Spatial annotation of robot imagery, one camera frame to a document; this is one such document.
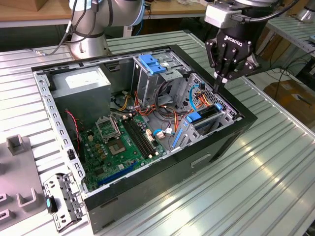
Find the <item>blue cable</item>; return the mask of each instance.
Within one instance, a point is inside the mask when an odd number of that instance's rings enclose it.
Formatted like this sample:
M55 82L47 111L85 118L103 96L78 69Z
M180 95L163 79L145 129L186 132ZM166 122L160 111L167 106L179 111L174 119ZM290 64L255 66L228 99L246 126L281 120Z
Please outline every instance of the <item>blue cable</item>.
M191 88L190 88L190 91L189 91L189 103L190 103L190 105L191 105L191 107L192 107L192 109L194 110L194 111L196 111L196 107L195 107L195 105L193 104L193 102L192 102L192 90L193 90L193 88L198 88L199 87L199 85L194 85L194 86L192 86Z
M143 24L143 20L141 21L141 26L140 26L140 29L138 30L138 33L136 33L136 35L135 35L135 36L137 36L137 35L140 33L140 31L141 31L141 29L142 29L142 24Z
M153 132L153 136L155 136L158 132L162 131L161 129L156 129L154 132Z

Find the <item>ram slot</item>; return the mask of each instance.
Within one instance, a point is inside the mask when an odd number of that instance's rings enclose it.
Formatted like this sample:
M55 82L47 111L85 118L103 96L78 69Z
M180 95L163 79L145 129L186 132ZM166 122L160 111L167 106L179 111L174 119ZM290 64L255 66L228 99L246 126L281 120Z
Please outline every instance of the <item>ram slot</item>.
M123 126L145 159L154 155L155 151L134 121L124 120Z

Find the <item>ribbed metal surface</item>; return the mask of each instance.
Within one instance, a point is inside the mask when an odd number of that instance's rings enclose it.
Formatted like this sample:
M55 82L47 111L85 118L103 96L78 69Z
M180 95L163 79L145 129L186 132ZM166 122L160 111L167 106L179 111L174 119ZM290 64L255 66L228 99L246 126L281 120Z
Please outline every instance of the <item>ribbed metal surface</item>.
M210 72L203 43L182 31L109 40L114 53L179 44ZM29 51L0 53L0 138L29 136L41 181L66 172L30 66L71 60ZM258 120L227 153L98 235L301 235L315 219L314 134L250 86L227 88ZM55 235L44 211L1 235ZM64 235L92 235L87 217Z
M315 51L315 44L309 40L315 35L315 23L303 23L286 16L269 20L266 26L305 52Z

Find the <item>green motherboard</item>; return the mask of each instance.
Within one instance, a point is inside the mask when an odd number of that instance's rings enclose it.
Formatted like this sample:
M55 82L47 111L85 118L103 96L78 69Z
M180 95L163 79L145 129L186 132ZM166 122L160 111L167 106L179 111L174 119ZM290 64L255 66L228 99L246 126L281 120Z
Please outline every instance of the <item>green motherboard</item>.
M136 115L133 117L132 122L141 131L141 135L147 138L145 131L148 127L142 117ZM143 156L136 145L138 140L131 138L134 137L133 133L128 134L124 126L124 120L117 120L116 124L120 131L120 136L108 140L107 143L103 140L104 135L115 131L110 122L100 127L103 137L97 126L80 132L85 155L85 161L82 162L82 165L86 173L85 183L89 191L93 191L102 184L111 182L166 154L162 145L154 141L149 143L155 154L150 156L150 158Z

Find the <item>robotiq logo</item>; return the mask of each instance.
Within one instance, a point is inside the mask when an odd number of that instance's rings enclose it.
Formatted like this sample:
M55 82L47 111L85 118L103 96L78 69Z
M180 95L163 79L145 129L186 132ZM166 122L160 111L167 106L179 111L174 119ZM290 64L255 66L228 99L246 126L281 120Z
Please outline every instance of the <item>robotiq logo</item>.
M229 37L229 36L227 36L227 35L225 36L224 40L231 41L232 43L235 43L235 44L237 44L237 45L240 46L240 47L243 46L243 44L242 44L241 42L239 42L239 41L237 41L236 39L231 38L231 37Z

